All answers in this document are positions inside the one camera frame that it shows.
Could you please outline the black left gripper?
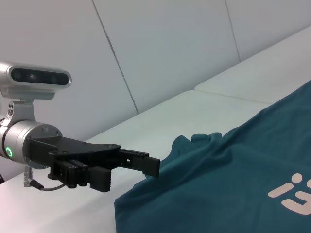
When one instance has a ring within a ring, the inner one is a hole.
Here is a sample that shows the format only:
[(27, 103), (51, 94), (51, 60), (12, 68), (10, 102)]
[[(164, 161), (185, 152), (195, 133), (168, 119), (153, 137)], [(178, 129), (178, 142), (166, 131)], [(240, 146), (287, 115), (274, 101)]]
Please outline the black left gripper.
[(108, 192), (111, 170), (121, 165), (115, 144), (92, 144), (66, 137), (31, 139), (30, 160), (50, 167), (48, 178), (58, 180), (68, 188), (89, 186)]

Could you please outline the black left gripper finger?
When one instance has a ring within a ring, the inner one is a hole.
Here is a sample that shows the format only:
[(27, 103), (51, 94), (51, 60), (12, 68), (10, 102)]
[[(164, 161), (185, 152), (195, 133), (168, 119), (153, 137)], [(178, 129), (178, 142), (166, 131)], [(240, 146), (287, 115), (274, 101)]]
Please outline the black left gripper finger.
[(150, 157), (149, 153), (120, 149), (118, 156), (122, 168), (141, 171), (151, 177), (159, 176), (160, 160)]

